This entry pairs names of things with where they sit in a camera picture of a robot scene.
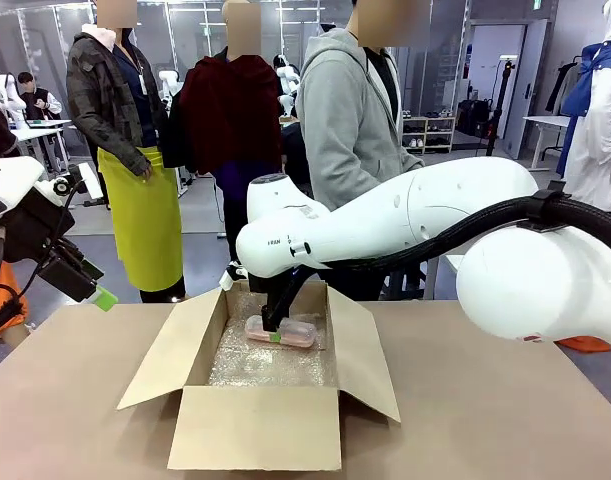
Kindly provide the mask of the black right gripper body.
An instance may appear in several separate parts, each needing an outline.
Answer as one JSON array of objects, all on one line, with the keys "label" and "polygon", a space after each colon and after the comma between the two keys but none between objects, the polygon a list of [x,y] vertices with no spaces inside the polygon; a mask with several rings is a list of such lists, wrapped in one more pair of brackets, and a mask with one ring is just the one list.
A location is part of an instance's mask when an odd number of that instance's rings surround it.
[{"label": "black right gripper body", "polygon": [[269,304],[291,304],[307,279],[307,272],[283,272],[270,278],[248,274],[250,291],[266,294]]}]

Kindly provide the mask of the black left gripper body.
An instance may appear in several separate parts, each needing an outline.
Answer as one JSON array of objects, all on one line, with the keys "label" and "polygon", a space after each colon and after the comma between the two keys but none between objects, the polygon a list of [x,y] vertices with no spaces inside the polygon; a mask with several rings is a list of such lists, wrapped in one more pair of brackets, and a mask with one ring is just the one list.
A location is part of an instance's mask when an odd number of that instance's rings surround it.
[{"label": "black left gripper body", "polygon": [[30,191],[3,216],[4,260],[41,261],[51,241],[61,238],[74,224],[67,208],[55,205],[39,191]]}]

